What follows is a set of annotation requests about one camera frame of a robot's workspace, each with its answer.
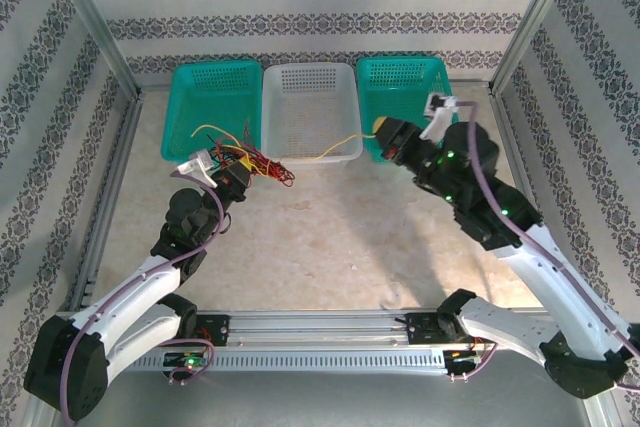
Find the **teal plastic basket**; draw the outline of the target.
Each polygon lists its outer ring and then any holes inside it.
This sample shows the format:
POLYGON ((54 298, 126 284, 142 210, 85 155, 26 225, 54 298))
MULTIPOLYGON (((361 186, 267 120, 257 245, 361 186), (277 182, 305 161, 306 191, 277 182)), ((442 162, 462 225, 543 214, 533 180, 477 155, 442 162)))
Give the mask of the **teal plastic basket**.
POLYGON ((374 121, 388 116, 426 128, 427 97, 452 95, 445 64, 435 57, 370 57, 356 64, 361 126, 373 133, 374 121))
POLYGON ((172 78, 160 152, 183 163, 218 139, 261 146, 263 70, 253 60, 179 66, 172 78))

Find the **white plastic basket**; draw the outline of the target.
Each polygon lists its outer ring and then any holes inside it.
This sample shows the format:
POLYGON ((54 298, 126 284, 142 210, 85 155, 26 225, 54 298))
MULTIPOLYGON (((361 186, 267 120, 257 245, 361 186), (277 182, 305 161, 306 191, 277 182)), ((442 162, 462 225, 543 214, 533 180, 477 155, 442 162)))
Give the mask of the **white plastic basket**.
POLYGON ((363 152, 353 68, 274 65, 264 71, 261 152, 291 171, 344 166, 363 152))

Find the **grey metal plate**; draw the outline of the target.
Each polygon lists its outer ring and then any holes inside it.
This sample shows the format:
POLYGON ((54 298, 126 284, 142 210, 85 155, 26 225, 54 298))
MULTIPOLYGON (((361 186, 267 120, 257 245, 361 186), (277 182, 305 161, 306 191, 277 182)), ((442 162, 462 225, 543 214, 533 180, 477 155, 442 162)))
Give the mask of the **grey metal plate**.
POLYGON ((178 387, 126 373, 77 427, 625 427, 500 355, 467 382, 419 375, 213 373, 178 387))

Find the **aluminium table edge rail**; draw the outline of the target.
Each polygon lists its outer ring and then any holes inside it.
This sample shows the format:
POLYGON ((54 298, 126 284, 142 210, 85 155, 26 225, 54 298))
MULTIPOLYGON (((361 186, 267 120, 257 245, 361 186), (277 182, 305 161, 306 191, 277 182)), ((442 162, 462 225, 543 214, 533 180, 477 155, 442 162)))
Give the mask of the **aluminium table edge rail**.
POLYGON ((86 231, 77 276, 66 303, 71 311, 85 307, 93 295, 144 97, 144 93, 139 93, 131 99, 113 138, 91 221, 86 231))
MULTIPOLYGON (((496 98, 492 92, 489 92, 489 102, 497 128, 500 132, 515 186, 520 189, 530 201, 538 205, 535 192, 527 177, 526 163, 520 152, 519 144, 513 134, 508 115, 501 103, 501 99, 496 98)), ((616 395, 613 391, 608 391, 596 397, 583 400, 583 404, 589 427, 632 427, 630 424, 625 424, 625 415, 619 408, 616 395)))

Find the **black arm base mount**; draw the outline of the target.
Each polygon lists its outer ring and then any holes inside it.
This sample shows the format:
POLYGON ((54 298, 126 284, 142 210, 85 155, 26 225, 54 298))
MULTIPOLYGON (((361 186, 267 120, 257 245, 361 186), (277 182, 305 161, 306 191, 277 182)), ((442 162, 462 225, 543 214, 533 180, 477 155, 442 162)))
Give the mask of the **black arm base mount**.
POLYGON ((440 326, 437 313, 407 313, 404 320, 410 345, 443 344, 449 341, 449 336, 440 326))
POLYGON ((196 321, 196 337, 209 341, 214 347, 227 345, 230 330, 229 315, 199 314, 196 321))

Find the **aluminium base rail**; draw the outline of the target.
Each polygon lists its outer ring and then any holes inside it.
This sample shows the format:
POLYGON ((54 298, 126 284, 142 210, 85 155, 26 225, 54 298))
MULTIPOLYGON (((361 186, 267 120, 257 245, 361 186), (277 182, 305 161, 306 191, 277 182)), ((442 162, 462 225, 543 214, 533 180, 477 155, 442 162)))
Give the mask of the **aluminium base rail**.
POLYGON ((468 336, 453 316, 432 309, 363 311, 256 311, 201 312, 229 315, 228 348, 253 349, 373 349, 473 344, 478 337, 486 343, 497 335, 475 330, 468 336), (410 345, 404 317, 407 313, 437 313, 449 341, 443 344, 410 345))

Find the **aluminium frame post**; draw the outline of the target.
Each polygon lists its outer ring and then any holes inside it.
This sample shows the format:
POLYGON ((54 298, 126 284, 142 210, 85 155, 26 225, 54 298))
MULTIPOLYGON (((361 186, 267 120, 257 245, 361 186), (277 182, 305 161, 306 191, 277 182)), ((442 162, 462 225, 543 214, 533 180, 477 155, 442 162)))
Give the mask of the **aluminium frame post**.
POLYGON ((496 96, 510 79, 553 4, 554 0, 531 0, 514 37, 509 42, 504 56, 489 82, 489 92, 492 96, 496 96))
POLYGON ((141 88, 94 0, 71 1, 124 91, 139 94, 141 88))

